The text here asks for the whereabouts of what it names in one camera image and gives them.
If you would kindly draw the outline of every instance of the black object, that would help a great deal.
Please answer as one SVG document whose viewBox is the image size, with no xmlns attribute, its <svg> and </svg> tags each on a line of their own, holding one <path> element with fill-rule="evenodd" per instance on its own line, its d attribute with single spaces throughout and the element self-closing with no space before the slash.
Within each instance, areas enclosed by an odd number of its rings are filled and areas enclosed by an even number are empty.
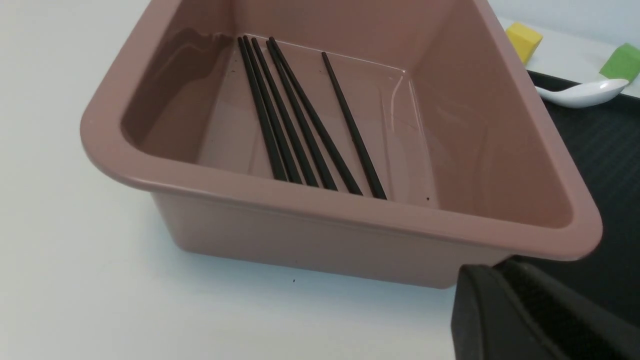
<svg viewBox="0 0 640 360">
<path fill-rule="evenodd" d="M 249 55 L 249 61 L 251 62 L 251 66 L 253 68 L 253 73 L 255 74 L 255 79 L 258 82 L 258 89 L 260 90 L 260 94 L 262 94 L 262 100 L 267 109 L 267 115 L 269 116 L 269 121 L 271 123 L 271 128 L 273 133 L 275 134 L 276 144 L 278 145 L 278 149 L 280 150 L 280 156 L 284 161 L 284 169 L 287 171 L 287 175 L 289 176 L 289 180 L 292 183 L 302 184 L 302 179 L 300 178 L 300 174 L 298 173 L 298 168 L 296 167 L 296 162 L 293 160 L 293 155 L 291 155 L 291 150 L 289 150 L 289 144 L 287 143 L 287 138 L 282 131 L 282 127 L 280 126 L 280 121 L 278 120 L 278 115 L 276 115 L 276 111 L 273 108 L 273 103 L 271 103 L 271 97 L 269 96 L 269 91 L 267 90 L 267 86 L 264 84 L 264 80 L 262 79 L 262 74 L 260 73 L 260 67 L 258 67 L 258 63 L 255 60 L 255 56 L 253 55 L 253 50 L 251 49 L 251 44 L 249 44 L 249 38 L 245 35 L 243 37 L 244 47 Z"/>
<path fill-rule="evenodd" d="M 264 109 L 264 103 L 262 103 L 262 96 L 260 94 L 260 90 L 258 89 L 258 84 L 255 80 L 255 74 L 253 73 L 249 55 L 247 53 L 247 50 L 251 51 L 251 49 L 247 49 L 244 46 L 244 42 L 241 37 L 238 38 L 238 46 L 240 47 L 240 53 L 242 54 L 246 77 L 249 79 L 249 86 L 251 88 L 251 95 L 253 96 L 253 103 L 255 104 L 255 109 L 258 112 L 260 129 L 262 130 L 262 137 L 264 138 L 264 143 L 267 147 L 267 155 L 269 156 L 269 164 L 271 164 L 273 177 L 277 180 L 286 181 L 287 174 L 284 171 L 284 167 L 282 166 L 282 162 L 280 161 L 280 156 L 278 155 L 278 146 L 276 145 L 276 141 L 273 138 L 271 126 L 269 125 L 269 119 Z"/>
<path fill-rule="evenodd" d="M 291 141 L 293 152 L 298 159 L 298 164 L 300 165 L 300 169 L 302 170 L 302 175 L 305 177 L 307 185 L 318 187 L 318 182 L 316 180 L 316 176 L 314 175 L 314 171 L 311 169 L 309 160 L 307 160 L 307 155 L 305 154 L 302 143 L 298 138 L 296 128 L 293 126 L 293 123 L 291 122 L 291 118 L 289 116 L 289 112 L 287 111 L 287 107 L 285 106 L 284 102 L 282 101 L 282 97 L 280 96 L 280 91 L 278 90 L 276 83 L 273 81 L 273 76 L 271 76 L 269 65 L 267 65 L 267 61 L 264 59 L 264 55 L 262 55 L 260 44 L 258 43 L 258 40 L 256 38 L 251 39 L 251 43 L 253 44 L 255 54 L 258 56 L 258 61 L 262 66 L 262 73 L 264 73 L 264 77 L 267 79 L 267 83 L 269 84 L 269 87 L 271 89 L 271 95 L 273 95 L 273 99 L 276 101 L 276 105 L 278 106 L 278 111 L 280 112 L 282 123 L 284 124 L 284 128 L 287 131 L 287 135 L 289 135 L 289 141 Z"/>
<path fill-rule="evenodd" d="M 530 264 L 465 265 L 451 330 L 458 360 L 640 359 L 640 330 Z"/>
<path fill-rule="evenodd" d="M 552 91 L 576 84 L 530 76 Z M 545 105 L 600 210 L 604 233 L 600 245 L 578 261 L 517 260 L 640 327 L 640 99 L 619 95 L 579 110 Z"/>
<path fill-rule="evenodd" d="M 351 110 L 349 109 L 349 104 L 347 103 L 347 99 L 345 99 L 344 94 L 342 93 L 342 89 L 340 88 L 338 79 L 335 77 L 335 73 L 333 72 L 333 67 L 331 66 L 329 57 L 324 51 L 322 53 L 322 60 L 324 61 L 324 66 L 326 67 L 327 73 L 329 73 L 329 78 L 331 79 L 331 84 L 333 85 L 333 91 L 335 92 L 335 96 L 338 98 L 338 103 L 340 104 L 340 109 L 342 109 L 344 120 L 347 122 L 347 127 L 349 128 L 349 133 L 351 134 L 351 140 L 353 141 L 353 145 L 356 147 L 358 157 L 360 158 L 360 163 L 362 164 L 364 173 L 367 176 L 367 181 L 369 182 L 371 193 L 375 198 L 386 200 L 387 196 L 385 195 L 385 190 L 382 188 L 382 184 L 380 183 L 380 179 L 378 178 L 378 174 L 376 173 L 376 168 L 373 166 L 373 162 L 369 157 L 369 152 L 367 151 L 367 147 L 364 145 L 364 141 L 362 141 L 362 136 L 360 136 L 358 126 L 356 125 L 355 120 L 353 120 L 353 115 L 351 114 Z"/>
<path fill-rule="evenodd" d="M 358 187 L 358 183 L 356 183 L 356 180 L 353 178 L 353 175 L 351 175 L 351 172 L 349 171 L 347 164 L 344 162 L 344 159 L 342 159 L 342 156 L 340 155 L 338 148 L 333 143 L 333 140 L 331 139 L 329 132 L 327 132 L 327 130 L 324 128 L 324 125 L 320 120 L 320 117 L 318 116 L 313 105 L 311 105 L 311 102 L 309 101 L 309 98 L 305 94 L 305 91 L 302 89 L 302 86 L 300 86 L 300 83 L 298 82 L 296 75 L 293 73 L 293 70 L 291 70 L 289 63 L 287 63 L 287 59 L 282 54 L 280 47 L 278 47 L 278 43 L 273 37 L 270 37 L 269 41 L 273 45 L 273 49 L 276 51 L 278 55 L 278 59 L 280 60 L 280 63 L 284 67 L 284 70 L 286 71 L 289 79 L 291 80 L 291 83 L 293 84 L 293 88 L 296 90 L 296 93 L 298 93 L 298 97 L 300 98 L 302 105 L 305 107 L 305 109 L 307 110 L 307 113 L 309 114 L 309 119 L 311 119 L 311 122 L 316 128 L 316 131 L 320 136 L 320 139 L 322 140 L 324 147 L 326 147 L 326 150 L 329 153 L 329 156 L 331 157 L 331 159 L 333 160 L 335 167 L 338 169 L 338 172 L 340 173 L 340 176 L 342 177 L 344 184 L 347 186 L 347 189 L 349 190 L 350 193 L 353 193 L 356 195 L 362 195 L 362 191 L 360 191 L 360 187 Z"/>
<path fill-rule="evenodd" d="M 289 102 L 291 103 L 291 107 L 293 108 L 293 113 L 296 116 L 296 120 L 298 120 L 298 125 L 300 126 L 300 130 L 302 131 L 302 136 L 305 138 L 307 142 L 307 146 L 309 151 L 311 152 L 311 158 L 314 160 L 316 164 L 316 169 L 320 176 L 320 181 L 325 188 L 329 190 L 337 191 L 338 188 L 335 185 L 335 181 L 333 181 L 333 177 L 331 176 L 331 172 L 329 168 L 326 166 L 326 162 L 322 156 L 322 152 L 320 152 L 320 148 L 314 138 L 313 132 L 311 132 L 311 128 L 309 124 L 307 124 L 307 120 L 305 119 L 305 115 L 300 108 L 300 104 L 298 104 L 298 100 L 296 99 L 296 94 L 294 94 L 291 85 L 289 84 L 289 80 L 287 79 L 287 75 L 282 68 L 282 63 L 278 58 L 278 54 L 273 47 L 271 41 L 267 41 L 267 48 L 269 49 L 269 54 L 271 55 L 271 59 L 276 66 L 276 70 L 278 71 L 278 76 L 280 77 L 280 81 L 282 82 L 282 86 L 284 87 L 284 91 L 287 94 L 287 98 L 289 98 Z"/>
</svg>

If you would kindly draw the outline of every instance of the green sponge cube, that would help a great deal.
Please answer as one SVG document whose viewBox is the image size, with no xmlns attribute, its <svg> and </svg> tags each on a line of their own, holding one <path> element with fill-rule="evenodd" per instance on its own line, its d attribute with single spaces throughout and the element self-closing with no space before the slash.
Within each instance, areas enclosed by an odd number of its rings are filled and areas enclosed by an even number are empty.
<svg viewBox="0 0 640 360">
<path fill-rule="evenodd" d="M 640 50 L 627 43 L 617 48 L 600 73 L 609 79 L 635 80 L 640 74 Z"/>
</svg>

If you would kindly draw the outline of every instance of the yellow sponge cube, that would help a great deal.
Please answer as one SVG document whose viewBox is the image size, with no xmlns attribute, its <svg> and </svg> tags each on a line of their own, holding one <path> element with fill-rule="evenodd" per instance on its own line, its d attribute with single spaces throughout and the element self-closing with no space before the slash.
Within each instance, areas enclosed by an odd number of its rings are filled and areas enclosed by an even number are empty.
<svg viewBox="0 0 640 360">
<path fill-rule="evenodd" d="M 516 53 L 518 53 L 523 64 L 529 62 L 533 52 L 535 52 L 542 41 L 541 34 L 519 22 L 514 22 L 513 25 L 507 29 L 507 37 L 516 49 Z"/>
</svg>

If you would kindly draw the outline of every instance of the sponge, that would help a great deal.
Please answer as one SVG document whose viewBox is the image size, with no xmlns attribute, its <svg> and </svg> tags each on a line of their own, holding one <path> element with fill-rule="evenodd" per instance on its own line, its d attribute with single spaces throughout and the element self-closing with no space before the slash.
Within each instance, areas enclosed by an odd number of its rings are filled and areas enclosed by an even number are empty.
<svg viewBox="0 0 640 360">
<path fill-rule="evenodd" d="M 516 53 L 518 53 L 523 64 L 529 62 L 533 52 L 535 52 L 542 41 L 541 34 L 519 22 L 514 22 L 513 25 L 507 29 L 507 37 L 516 49 Z"/>
<path fill-rule="evenodd" d="M 600 73 L 609 79 L 635 80 L 640 74 L 640 50 L 627 43 L 617 48 Z"/>
</svg>

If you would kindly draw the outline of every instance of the white wall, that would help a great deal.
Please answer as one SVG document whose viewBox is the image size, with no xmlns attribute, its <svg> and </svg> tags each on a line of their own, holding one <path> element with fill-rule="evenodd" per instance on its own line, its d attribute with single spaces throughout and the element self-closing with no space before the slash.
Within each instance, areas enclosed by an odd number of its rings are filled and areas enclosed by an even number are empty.
<svg viewBox="0 0 640 360">
<path fill-rule="evenodd" d="M 498 16 L 640 48 L 640 0 L 488 0 Z"/>
</svg>

